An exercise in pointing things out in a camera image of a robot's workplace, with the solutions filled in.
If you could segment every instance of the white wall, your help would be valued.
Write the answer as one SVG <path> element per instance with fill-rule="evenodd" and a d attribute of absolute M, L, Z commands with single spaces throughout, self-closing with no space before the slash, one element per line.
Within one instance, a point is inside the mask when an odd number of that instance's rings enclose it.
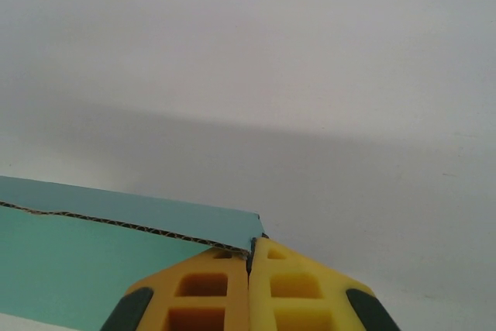
<path fill-rule="evenodd" d="M 494 0 L 0 0 L 0 173 L 258 211 L 404 329 L 496 322 Z"/>

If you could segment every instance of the yellow plastic part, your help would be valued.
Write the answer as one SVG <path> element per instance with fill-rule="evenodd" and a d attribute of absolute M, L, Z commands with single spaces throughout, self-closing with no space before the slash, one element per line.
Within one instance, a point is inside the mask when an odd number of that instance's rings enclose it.
<path fill-rule="evenodd" d="M 364 284 L 267 238 L 257 240 L 250 275 L 252 331 L 365 331 L 346 297 Z"/>
<path fill-rule="evenodd" d="M 144 278 L 126 294 L 153 289 L 137 331 L 248 331 L 246 261 L 210 249 Z"/>

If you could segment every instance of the corrugated cardboard edge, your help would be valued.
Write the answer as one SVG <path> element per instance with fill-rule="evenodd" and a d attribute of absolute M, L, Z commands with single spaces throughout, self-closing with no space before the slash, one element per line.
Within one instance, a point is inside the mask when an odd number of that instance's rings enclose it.
<path fill-rule="evenodd" d="M 93 221 L 93 222 L 102 222 L 104 224 L 109 224 L 109 225 L 114 225 L 114 226 L 120 226 L 122 228 L 128 228 L 128 229 L 134 229 L 134 230 L 139 230 L 140 232 L 146 232 L 146 233 L 151 233 L 151 234 L 157 234 L 159 236 L 166 236 L 169 238 L 174 238 L 177 240 L 185 240 L 188 242 L 194 242 L 194 243 L 200 243 L 200 244 L 205 244 L 211 247 L 216 247 L 222 250 L 228 250 L 233 253 L 239 253 L 244 257 L 249 256 L 249 252 L 247 250 L 243 250 L 238 247 L 233 247 L 224 243 L 219 243 L 219 242 L 214 242 L 212 240 L 203 240 L 200 238 L 195 238 L 193 236 L 184 236 L 182 234 L 174 233 L 174 232 L 167 232 L 165 230 L 160 230 L 160 229 L 154 229 L 154 228 L 149 228 L 146 226 L 140 226 L 136 224 L 131 224 L 128 222 L 120 222 L 120 221 L 115 221 L 115 220 L 110 220 L 110 219 L 101 219 L 98 217 L 93 217 L 93 216 L 87 216 L 87 215 L 80 215 L 77 213 L 73 212 L 65 212 L 65 211 L 50 211 L 50 212 L 45 212 L 45 211 L 39 211 L 35 209 L 29 209 L 27 207 L 22 207 L 19 205 L 13 205 L 12 203 L 8 202 L 2 202 L 0 201 L 0 207 L 7 207 L 11 209 L 18 209 L 20 211 L 28 212 L 34 215 L 55 215 L 55 216 L 66 216 L 66 217 L 72 217 L 76 219 L 82 219 L 82 220 L 88 220 L 88 221 Z"/>

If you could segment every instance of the teal cardboard box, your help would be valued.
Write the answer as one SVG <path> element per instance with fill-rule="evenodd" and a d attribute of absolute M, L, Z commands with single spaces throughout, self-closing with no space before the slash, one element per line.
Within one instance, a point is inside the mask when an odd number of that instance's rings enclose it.
<path fill-rule="evenodd" d="M 263 233 L 250 212 L 0 176 L 0 312 L 96 330 L 139 279 Z"/>

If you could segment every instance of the dark green rubber grip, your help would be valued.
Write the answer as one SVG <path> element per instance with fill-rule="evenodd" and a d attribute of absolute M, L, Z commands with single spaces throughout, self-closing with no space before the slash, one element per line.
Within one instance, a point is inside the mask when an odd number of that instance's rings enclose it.
<path fill-rule="evenodd" d="M 366 331 L 400 331 L 381 302 L 361 290 L 350 288 L 346 296 Z"/>
<path fill-rule="evenodd" d="M 122 297 L 100 331 L 136 331 L 153 297 L 153 290 L 139 288 Z"/>

